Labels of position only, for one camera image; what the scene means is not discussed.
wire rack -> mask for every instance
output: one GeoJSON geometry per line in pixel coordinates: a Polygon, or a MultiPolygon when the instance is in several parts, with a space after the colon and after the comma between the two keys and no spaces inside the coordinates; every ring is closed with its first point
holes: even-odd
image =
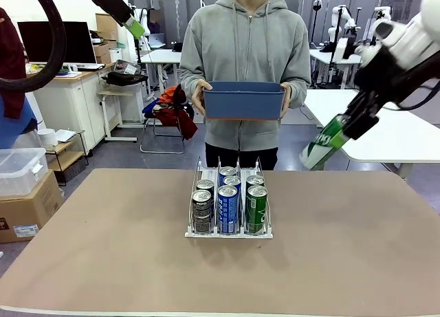
{"type": "MultiPolygon", "coordinates": [[[[193,202],[192,195],[190,195],[190,203],[189,203],[189,213],[188,213],[188,229],[185,233],[185,237],[188,238],[244,238],[244,239],[273,239],[274,236],[272,234],[272,225],[270,219],[270,205],[269,205],[269,197],[267,197],[266,203],[266,211],[265,211],[265,220],[263,227],[256,234],[250,234],[246,231],[246,217],[245,217],[245,206],[246,206],[246,196],[245,190],[241,190],[241,208],[239,210],[239,216],[237,217],[236,223],[236,232],[232,234],[224,234],[219,231],[219,217],[217,214],[217,189],[219,187],[219,170],[221,168],[221,163],[219,161],[218,168],[204,168],[201,165],[201,158],[197,162],[197,167],[195,169],[194,180],[192,182],[192,191],[196,191],[196,183],[201,179],[209,179],[214,182],[214,217],[211,220],[210,224],[210,232],[207,233],[197,233],[194,226],[194,217],[193,217],[193,202]]],[[[255,168],[240,168],[240,162],[237,162],[236,166],[237,174],[240,174],[241,178],[241,187],[246,187],[246,179],[251,175],[260,175],[263,176],[263,172],[260,167],[260,162],[257,160],[255,164],[255,168]]]]}

blue soda can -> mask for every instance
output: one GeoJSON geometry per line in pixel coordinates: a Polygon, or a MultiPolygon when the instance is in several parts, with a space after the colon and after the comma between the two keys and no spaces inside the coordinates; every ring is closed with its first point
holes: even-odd
{"type": "Polygon", "coordinates": [[[220,177],[219,187],[225,185],[224,183],[225,177],[235,176],[236,174],[237,174],[237,170],[234,167],[221,167],[219,173],[219,177],[220,177]]]}
{"type": "Polygon", "coordinates": [[[225,185],[232,185],[239,192],[239,194],[237,195],[236,198],[238,200],[237,201],[237,206],[239,207],[239,219],[240,219],[240,225],[241,225],[241,205],[242,205],[242,201],[241,201],[241,178],[238,177],[238,176],[227,176],[227,177],[225,177],[223,182],[225,183],[225,185]]]}
{"type": "Polygon", "coordinates": [[[217,212],[220,233],[233,234],[238,230],[238,195],[238,190],[232,185],[223,185],[219,188],[217,212]]]}

white shelf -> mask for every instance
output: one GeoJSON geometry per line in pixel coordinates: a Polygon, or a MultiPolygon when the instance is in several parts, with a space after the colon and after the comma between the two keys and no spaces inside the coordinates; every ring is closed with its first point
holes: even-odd
{"type": "MultiPolygon", "coordinates": [[[[247,168],[240,169],[237,166],[237,169],[240,171],[241,178],[241,187],[246,187],[246,179],[251,175],[262,175],[259,168],[259,164],[257,163],[256,168],[247,168]]],[[[201,160],[199,158],[199,162],[197,164],[197,169],[195,171],[194,182],[192,185],[192,191],[194,192],[196,183],[201,179],[209,179],[214,182],[214,219],[213,219],[213,229],[211,233],[199,234],[196,233],[193,229],[193,204],[190,198],[190,207],[189,207],[189,216],[188,216],[188,228],[185,232],[185,237],[187,238],[223,238],[223,239],[273,239],[274,235],[272,234],[272,226],[270,220],[270,205],[269,198],[267,198],[266,205],[266,218],[265,223],[263,224],[263,231],[261,234],[247,234],[245,233],[245,206],[246,206],[246,196],[245,192],[241,190],[241,219],[243,220],[242,225],[240,227],[240,232],[236,234],[223,234],[219,233],[219,229],[216,225],[217,220],[217,186],[218,186],[218,169],[217,168],[202,168],[201,160]]]]}

clear plastic storage box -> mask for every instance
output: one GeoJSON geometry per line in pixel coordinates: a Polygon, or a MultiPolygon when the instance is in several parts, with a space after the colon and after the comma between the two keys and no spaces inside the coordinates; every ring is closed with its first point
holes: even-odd
{"type": "Polygon", "coordinates": [[[0,150],[0,196],[28,195],[48,172],[45,149],[0,150]]]}

green can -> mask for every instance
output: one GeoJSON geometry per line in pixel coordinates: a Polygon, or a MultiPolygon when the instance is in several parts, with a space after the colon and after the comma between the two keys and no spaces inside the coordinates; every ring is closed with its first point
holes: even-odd
{"type": "Polygon", "coordinates": [[[251,186],[264,186],[264,177],[260,175],[250,175],[246,179],[246,194],[251,186]]]}
{"type": "Polygon", "coordinates": [[[344,125],[348,116],[338,114],[315,137],[300,154],[300,161],[309,170],[322,170],[324,163],[339,150],[349,138],[344,135],[344,125]]]}
{"type": "Polygon", "coordinates": [[[254,185],[247,190],[246,195],[246,232],[260,234],[266,216],[267,189],[254,185]]]}

